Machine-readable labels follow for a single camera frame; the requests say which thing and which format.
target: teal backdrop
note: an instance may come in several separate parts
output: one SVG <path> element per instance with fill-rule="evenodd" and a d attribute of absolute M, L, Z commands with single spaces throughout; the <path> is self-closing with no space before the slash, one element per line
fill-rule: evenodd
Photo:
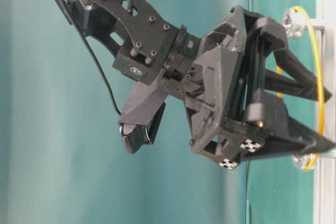
<path fill-rule="evenodd" d="M 202 36 L 248 0 L 147 0 Z M 108 93 L 53 0 L 0 0 L 0 223 L 245 223 L 245 167 L 193 155 L 183 103 L 153 147 L 124 150 Z M 119 107 L 132 82 L 89 40 Z"/>

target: robotic arm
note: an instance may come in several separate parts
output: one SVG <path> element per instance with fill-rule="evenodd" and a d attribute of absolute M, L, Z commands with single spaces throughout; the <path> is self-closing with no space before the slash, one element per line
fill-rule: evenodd
<path fill-rule="evenodd" d="M 289 50 L 284 26 L 273 19 L 236 6 L 197 38 L 166 22 L 146 0 L 56 2 L 85 37 L 111 52 L 113 67 L 135 81 L 119 118 L 129 153 L 154 143 L 168 95 L 184 101 L 192 152 L 229 170 L 250 159 L 334 148 L 266 91 L 317 99 L 316 77 Z M 266 69 L 272 52 L 292 79 Z M 324 94 L 328 101 L 331 94 Z"/>

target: white metal frame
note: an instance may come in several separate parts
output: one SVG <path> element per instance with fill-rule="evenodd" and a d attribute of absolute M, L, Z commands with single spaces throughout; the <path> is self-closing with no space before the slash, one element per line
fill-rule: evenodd
<path fill-rule="evenodd" d="M 319 31 L 324 84 L 333 97 L 325 105 L 325 136 L 336 140 L 336 62 L 335 62 L 335 0 L 316 0 L 317 22 L 323 24 Z M 314 224 L 336 224 L 336 159 L 335 151 L 321 155 L 314 170 Z"/>

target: black cable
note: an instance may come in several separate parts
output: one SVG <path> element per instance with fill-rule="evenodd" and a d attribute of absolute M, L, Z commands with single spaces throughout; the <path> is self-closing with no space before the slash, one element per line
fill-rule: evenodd
<path fill-rule="evenodd" d="M 105 73 L 103 71 L 103 69 L 101 68 L 101 65 L 95 55 L 95 53 L 93 52 L 92 48 L 90 47 L 88 41 L 86 40 L 84 34 L 82 33 L 82 31 L 80 30 L 79 26 L 77 25 L 77 23 L 74 21 L 74 19 L 72 18 L 68 8 L 66 7 L 65 3 L 63 0 L 58 0 L 59 4 L 61 5 L 62 9 L 64 10 L 65 14 L 68 16 L 70 22 L 73 24 L 73 26 L 75 27 L 75 29 L 77 30 L 78 34 L 79 34 L 79 37 L 82 39 L 85 47 L 88 49 L 88 51 L 90 52 L 90 55 L 91 57 L 93 58 L 93 61 L 95 62 L 103 80 L 104 80 L 104 83 L 107 87 L 107 89 L 109 90 L 109 93 L 110 93 L 110 97 L 111 97 L 111 100 L 112 100 L 112 104 L 113 104 L 113 107 L 115 109 L 115 111 L 120 115 L 120 111 L 118 109 L 118 106 L 117 106 L 117 103 L 116 103 L 116 100 L 114 99 L 114 95 L 113 95 L 113 92 L 112 92 L 112 88 L 111 88 L 111 85 L 109 84 L 109 81 L 107 80 L 106 76 L 105 76 Z"/>

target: screw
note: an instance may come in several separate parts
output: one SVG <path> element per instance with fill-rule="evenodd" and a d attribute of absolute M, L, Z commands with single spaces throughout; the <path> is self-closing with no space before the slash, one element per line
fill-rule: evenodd
<path fill-rule="evenodd" d="M 258 121 L 258 122 L 257 122 L 257 126 L 258 126 L 259 128 L 264 127 L 264 122 L 263 122 L 263 121 Z"/>
<path fill-rule="evenodd" d="M 169 31 L 169 29 L 170 29 L 170 25 L 165 24 L 165 25 L 163 26 L 163 29 L 164 29 L 165 31 Z"/>
<path fill-rule="evenodd" d="M 131 56 L 132 57 L 138 56 L 138 51 L 136 51 L 136 49 L 134 47 L 132 47 L 132 49 L 131 49 Z"/>
<path fill-rule="evenodd" d="M 149 17 L 149 22 L 150 22 L 150 23 L 154 23 L 155 20 L 156 20 L 156 18 L 155 18 L 154 16 L 150 16 L 150 17 Z"/>
<path fill-rule="evenodd" d="M 158 54 L 157 51 L 155 51 L 155 50 L 152 50 L 152 51 L 151 51 L 151 56 L 152 56 L 152 57 L 155 57 L 157 54 Z"/>
<path fill-rule="evenodd" d="M 86 5 L 86 6 L 85 6 L 85 9 L 86 9 L 86 10 L 92 10 L 92 5 Z"/>
<path fill-rule="evenodd" d="M 142 43 L 138 41 L 137 43 L 135 43 L 135 47 L 138 49 L 142 48 Z"/>
<path fill-rule="evenodd" d="M 152 58 L 147 57 L 147 58 L 145 59 L 145 63 L 146 63 L 147 65 L 152 64 L 152 62 L 153 62 L 153 59 L 152 59 Z"/>

